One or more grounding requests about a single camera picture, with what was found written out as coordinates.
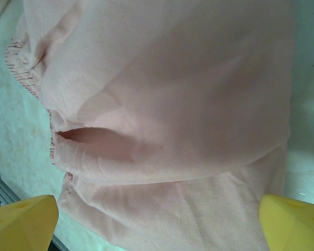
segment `pink garment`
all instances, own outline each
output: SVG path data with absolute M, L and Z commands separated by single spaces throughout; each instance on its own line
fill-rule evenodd
M 293 40 L 290 0 L 25 0 L 6 57 L 73 219 L 127 250 L 268 250 Z

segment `pink clothing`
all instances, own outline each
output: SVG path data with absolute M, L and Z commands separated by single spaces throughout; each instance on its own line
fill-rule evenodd
M 289 0 L 25 0 L 6 57 L 73 219 L 127 250 L 268 250 L 293 41 Z

